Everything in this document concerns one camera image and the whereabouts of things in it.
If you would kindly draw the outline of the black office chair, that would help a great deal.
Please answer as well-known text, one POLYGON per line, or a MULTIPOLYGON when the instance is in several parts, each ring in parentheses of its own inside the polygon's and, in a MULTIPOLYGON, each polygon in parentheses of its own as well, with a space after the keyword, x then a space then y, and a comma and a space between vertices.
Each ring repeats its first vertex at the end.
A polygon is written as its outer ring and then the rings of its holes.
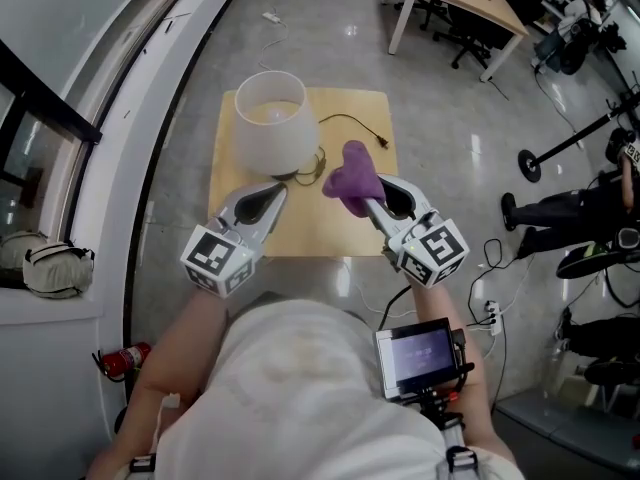
POLYGON ((513 36, 503 27, 460 7, 449 5, 447 13, 450 21, 449 31, 435 32, 433 40, 439 41, 444 38, 462 47, 451 62, 453 69, 459 68, 459 61, 466 54, 472 55, 483 68, 487 68, 491 51, 502 50, 513 36))
POLYGON ((419 26, 421 31, 426 31, 432 17, 437 17, 444 23, 451 25, 448 9, 440 0, 415 0, 413 10, 423 10, 425 12, 424 22, 419 26))

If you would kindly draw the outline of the black light stand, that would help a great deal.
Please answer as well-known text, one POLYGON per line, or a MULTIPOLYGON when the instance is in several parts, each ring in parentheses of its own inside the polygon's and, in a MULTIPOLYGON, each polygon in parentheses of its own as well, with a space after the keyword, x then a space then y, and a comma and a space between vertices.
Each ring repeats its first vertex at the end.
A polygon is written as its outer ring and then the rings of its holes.
POLYGON ((636 92, 628 99, 624 100, 620 105, 610 109, 607 113, 574 133, 571 137, 554 146, 545 153, 536 156, 530 150, 523 149, 518 153, 517 161, 520 172, 531 183, 537 183, 541 179, 540 165, 550 158, 556 156, 560 152, 568 149, 570 146, 577 144, 582 139, 599 130, 610 121, 614 120, 623 113, 635 109, 640 105, 640 92, 636 92))

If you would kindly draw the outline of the purple cloth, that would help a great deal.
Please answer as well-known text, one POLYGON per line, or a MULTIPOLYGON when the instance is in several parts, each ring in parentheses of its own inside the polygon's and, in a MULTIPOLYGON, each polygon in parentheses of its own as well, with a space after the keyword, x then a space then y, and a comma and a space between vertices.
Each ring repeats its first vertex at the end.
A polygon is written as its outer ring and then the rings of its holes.
POLYGON ((331 199, 339 199, 355 217, 367 218, 366 199, 379 203, 385 201, 385 193, 373 160, 360 142, 351 140, 342 149, 343 165, 332 170, 325 180, 322 193, 331 199))

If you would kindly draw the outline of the person's right forearm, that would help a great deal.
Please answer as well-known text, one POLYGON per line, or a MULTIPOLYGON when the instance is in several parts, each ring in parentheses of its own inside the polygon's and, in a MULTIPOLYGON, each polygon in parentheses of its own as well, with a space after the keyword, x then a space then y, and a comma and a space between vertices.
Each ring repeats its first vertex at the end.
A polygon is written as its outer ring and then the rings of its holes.
POLYGON ((415 281, 411 281, 410 285, 419 322, 447 318, 453 330, 461 329, 464 332, 466 358, 473 362, 475 367, 468 374, 458 400, 451 407, 455 412, 463 414, 467 433, 471 432, 472 427, 490 425, 491 416, 483 355, 474 341, 472 333, 464 324, 446 287, 439 284, 427 289, 415 281))

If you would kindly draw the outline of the black low chair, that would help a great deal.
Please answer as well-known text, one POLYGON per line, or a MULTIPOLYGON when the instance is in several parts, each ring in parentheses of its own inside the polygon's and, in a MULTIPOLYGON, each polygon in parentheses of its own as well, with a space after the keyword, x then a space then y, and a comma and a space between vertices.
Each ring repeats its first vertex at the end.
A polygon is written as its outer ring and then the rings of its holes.
POLYGON ((613 265, 638 262, 640 246, 632 249, 610 249, 593 243, 572 250, 559 263, 556 276, 560 279, 577 279, 597 274, 613 265))

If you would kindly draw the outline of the beige backpack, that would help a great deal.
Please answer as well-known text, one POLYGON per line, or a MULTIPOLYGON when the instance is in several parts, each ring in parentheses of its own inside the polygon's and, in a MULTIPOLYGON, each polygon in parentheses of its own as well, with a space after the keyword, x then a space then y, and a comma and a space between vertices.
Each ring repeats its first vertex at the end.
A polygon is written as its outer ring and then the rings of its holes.
POLYGON ((26 287, 36 296, 66 299, 87 291, 93 280, 95 253, 71 242, 55 242, 29 249, 22 274, 26 287))

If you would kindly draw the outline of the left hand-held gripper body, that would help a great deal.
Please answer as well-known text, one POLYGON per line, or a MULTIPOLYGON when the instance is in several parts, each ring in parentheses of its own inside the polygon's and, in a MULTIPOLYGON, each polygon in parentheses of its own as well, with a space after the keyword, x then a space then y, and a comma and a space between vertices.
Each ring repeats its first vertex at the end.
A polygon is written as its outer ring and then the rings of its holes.
POLYGON ((197 225, 180 257, 191 282, 229 297, 256 271, 263 255, 263 226, 214 216, 197 225))

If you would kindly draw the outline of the low wooden table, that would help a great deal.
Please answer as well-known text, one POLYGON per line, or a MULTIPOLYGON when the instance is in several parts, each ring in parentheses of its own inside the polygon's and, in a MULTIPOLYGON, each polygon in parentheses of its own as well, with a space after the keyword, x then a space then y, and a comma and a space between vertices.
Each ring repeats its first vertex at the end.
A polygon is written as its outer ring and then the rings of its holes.
POLYGON ((288 195, 274 231, 264 244, 268 257, 371 257, 381 254, 383 235, 369 220, 353 216, 323 195, 327 175, 343 164, 346 142, 362 142, 376 171, 396 175, 398 163, 388 97, 383 92, 310 88, 326 167, 315 182, 287 182, 288 195))

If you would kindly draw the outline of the person in white shirt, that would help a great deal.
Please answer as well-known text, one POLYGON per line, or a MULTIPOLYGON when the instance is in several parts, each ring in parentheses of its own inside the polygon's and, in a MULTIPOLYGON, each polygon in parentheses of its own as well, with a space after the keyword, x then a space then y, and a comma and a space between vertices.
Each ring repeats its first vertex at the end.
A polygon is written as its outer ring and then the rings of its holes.
POLYGON ((413 409, 384 400, 370 328, 308 300, 251 309, 227 329, 190 405, 178 394, 130 402, 87 480, 454 480, 453 443, 413 409))

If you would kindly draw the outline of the small black monitor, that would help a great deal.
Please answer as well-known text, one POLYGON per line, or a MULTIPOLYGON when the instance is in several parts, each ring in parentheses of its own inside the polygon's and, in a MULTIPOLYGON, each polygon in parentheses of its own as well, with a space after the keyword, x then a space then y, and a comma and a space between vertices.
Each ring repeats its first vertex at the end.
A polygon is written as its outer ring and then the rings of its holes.
POLYGON ((447 318, 374 333, 381 393, 388 401, 421 398, 453 383, 459 391, 475 364, 466 357, 466 337, 447 318))

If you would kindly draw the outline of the red fire extinguisher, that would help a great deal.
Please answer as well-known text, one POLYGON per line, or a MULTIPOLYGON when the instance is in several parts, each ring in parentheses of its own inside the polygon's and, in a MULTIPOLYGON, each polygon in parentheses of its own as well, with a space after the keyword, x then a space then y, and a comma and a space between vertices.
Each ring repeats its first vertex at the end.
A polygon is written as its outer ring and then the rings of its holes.
POLYGON ((92 353, 92 359, 105 378, 111 382, 120 383, 128 374, 140 369, 150 352, 151 346, 140 342, 106 355, 98 350, 92 353))

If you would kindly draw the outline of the person's left forearm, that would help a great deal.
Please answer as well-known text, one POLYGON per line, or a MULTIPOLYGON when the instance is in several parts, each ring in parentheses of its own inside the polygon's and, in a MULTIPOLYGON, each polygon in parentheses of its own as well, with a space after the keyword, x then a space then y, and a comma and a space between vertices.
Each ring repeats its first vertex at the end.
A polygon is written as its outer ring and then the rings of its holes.
POLYGON ((131 398, 178 394, 192 404, 215 365, 227 325, 224 303, 196 290, 144 362, 131 398))

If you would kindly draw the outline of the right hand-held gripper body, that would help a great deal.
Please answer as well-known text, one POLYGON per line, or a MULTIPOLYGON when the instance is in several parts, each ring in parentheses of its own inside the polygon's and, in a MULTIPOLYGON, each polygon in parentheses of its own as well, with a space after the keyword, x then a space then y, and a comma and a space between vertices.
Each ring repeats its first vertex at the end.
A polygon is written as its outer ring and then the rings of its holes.
POLYGON ((455 273, 470 251, 453 220, 444 220, 436 210, 391 237, 387 247, 392 265, 424 287, 433 287, 455 273))

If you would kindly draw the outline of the white table lamp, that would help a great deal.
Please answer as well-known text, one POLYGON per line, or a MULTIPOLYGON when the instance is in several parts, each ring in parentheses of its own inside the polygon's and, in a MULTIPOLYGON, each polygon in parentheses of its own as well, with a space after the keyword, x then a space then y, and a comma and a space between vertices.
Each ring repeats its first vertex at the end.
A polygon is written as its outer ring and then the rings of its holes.
POLYGON ((308 91, 296 76, 264 71, 246 79, 234 97, 234 151, 247 169, 266 176, 292 175, 320 146, 308 91))

